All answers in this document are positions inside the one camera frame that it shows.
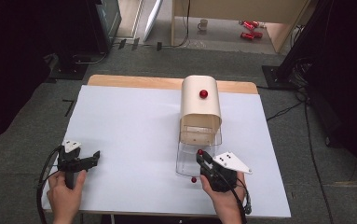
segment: black controller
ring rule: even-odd
[[[100,151],[93,154],[92,157],[86,159],[79,159],[80,147],[66,153],[64,147],[59,151],[58,165],[59,171],[65,172],[65,185],[69,189],[74,188],[76,182],[75,173],[81,170],[88,170],[94,166],[97,166],[97,162],[100,158]]]
[[[231,190],[231,188],[236,187],[237,172],[229,170],[213,161],[213,157],[206,151],[199,150],[198,153],[196,153],[196,161],[200,165],[200,173],[207,177],[213,191],[227,192]]]

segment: black cable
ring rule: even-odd
[[[80,63],[80,62],[74,62],[76,64],[95,64],[95,63],[99,63],[100,61],[102,61],[106,56],[106,53],[102,56],[101,59],[94,61],[94,62],[86,62],[86,63]]]
[[[312,142],[311,142],[311,131],[310,131],[310,127],[309,127],[309,115],[307,113],[307,104],[304,104],[304,113],[305,113],[305,117],[306,117],[306,123],[307,123],[307,131],[308,131],[308,139],[309,139],[309,152],[311,154],[311,159],[312,159],[312,163],[314,165],[314,169],[315,169],[315,173],[317,175],[317,178],[318,178],[318,182],[320,184],[320,187],[321,187],[321,192],[323,193],[323,199],[325,201],[325,204],[326,204],[326,208],[327,208],[327,212],[328,212],[328,215],[329,215],[329,219],[330,219],[330,223],[331,224],[334,224],[334,221],[333,221],[333,217],[332,217],[332,212],[330,210],[330,205],[329,205],[329,202],[327,201],[327,198],[326,198],[326,194],[325,194],[325,190],[323,188],[323,181],[321,180],[321,176],[320,176],[320,172],[318,171],[318,166],[317,166],[317,163],[315,162],[315,157],[314,157],[314,151],[312,149]]]
[[[295,105],[293,105],[293,106],[290,106],[290,107],[288,107],[288,108],[285,108],[285,109],[283,109],[283,110],[277,112],[277,114],[275,114],[274,116],[271,116],[270,118],[266,119],[266,121],[269,121],[269,120],[271,120],[271,119],[275,119],[275,118],[277,118],[277,117],[279,117],[279,116],[281,116],[281,115],[284,115],[284,114],[288,113],[291,109],[297,107],[298,105],[301,105],[302,103],[303,103],[303,102],[299,102],[299,103],[297,103],[297,104],[295,104]]]
[[[114,46],[118,46],[118,45],[120,45],[120,43],[114,43],[113,45],[112,45],[112,48],[114,47]],[[137,46],[139,46],[139,47],[156,47],[156,45],[144,45],[144,44],[138,44]]]
[[[295,97],[296,97],[296,99],[297,99],[299,102],[306,103],[309,98],[308,98],[308,96],[307,96],[304,92],[300,91],[300,89],[298,89],[298,90],[296,91]],[[300,94],[304,97],[304,99],[300,99],[300,97],[297,96],[298,93],[300,93]]]
[[[248,191],[247,186],[244,183],[242,183],[242,181],[240,179],[237,178],[237,180],[240,181],[240,183],[242,184],[242,187],[245,189],[245,198],[247,200],[247,203],[244,206],[244,210],[245,210],[245,213],[247,215],[249,215],[252,212],[250,192]]]
[[[258,89],[264,89],[264,90],[269,90],[269,91],[297,91],[298,89],[302,87],[297,87],[296,89],[271,89],[269,87],[264,87],[264,86],[256,86]]]
[[[44,176],[45,176],[45,172],[46,172],[46,170],[48,168],[48,164],[50,162],[50,159],[53,157],[53,155],[57,151],[59,151],[61,149],[61,147],[62,146],[58,146],[58,147],[56,147],[55,149],[53,149],[50,152],[50,154],[49,154],[49,156],[47,158],[47,161],[45,162],[44,167],[42,168],[42,172],[41,172],[41,175],[39,176],[38,185],[37,185],[37,188],[36,188],[36,208],[37,208],[38,215],[39,215],[39,217],[41,219],[41,223],[42,224],[47,224],[47,219],[45,218],[44,209],[42,208],[42,192],[44,190],[44,186],[45,186],[46,180],[48,180],[50,175],[47,178],[44,178]]]
[[[171,46],[172,48],[179,48],[186,43],[187,39],[189,38],[189,14],[190,14],[190,0],[189,3],[187,4],[187,13],[186,13],[186,36],[184,40],[179,44],[178,46]]]
[[[184,1],[181,1],[181,9],[184,11]],[[184,24],[184,27],[186,29],[186,36],[185,36],[185,38],[183,40],[183,43],[181,43],[181,44],[184,45],[184,43],[187,40],[189,40],[189,43],[185,47],[190,45],[190,39],[189,39],[189,15],[190,15],[190,6],[188,5],[187,12],[186,12],[186,22],[185,22],[185,17],[182,16],[182,23]]]

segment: human arm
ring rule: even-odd
[[[65,172],[57,172],[48,179],[50,190],[47,195],[54,214],[54,224],[73,222],[81,203],[85,179],[86,171],[81,171],[74,189],[68,189],[65,185]]]
[[[237,178],[238,186],[242,186],[241,182],[245,184],[244,173],[237,172]],[[213,201],[213,207],[215,209],[215,212],[218,215],[219,219],[222,221],[222,223],[241,224],[240,210],[233,192],[213,191],[210,186],[210,182],[205,177],[205,175],[201,175],[200,180],[203,190],[210,196],[211,200]],[[236,191],[242,203],[246,193],[245,188],[235,187],[234,190]]]

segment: white tabletop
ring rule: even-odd
[[[175,173],[181,92],[83,86],[65,139],[80,158],[101,151],[88,172],[80,210],[138,215],[215,215],[200,181]],[[281,174],[258,94],[219,93],[222,145],[253,171],[245,180],[253,217],[290,217]],[[44,209],[50,210],[46,197]]]

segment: wooden table edge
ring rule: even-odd
[[[88,85],[180,90],[182,81],[182,78],[171,77],[127,77],[96,74],[89,78]],[[220,92],[258,94],[257,87],[253,82],[217,80],[216,83]]]

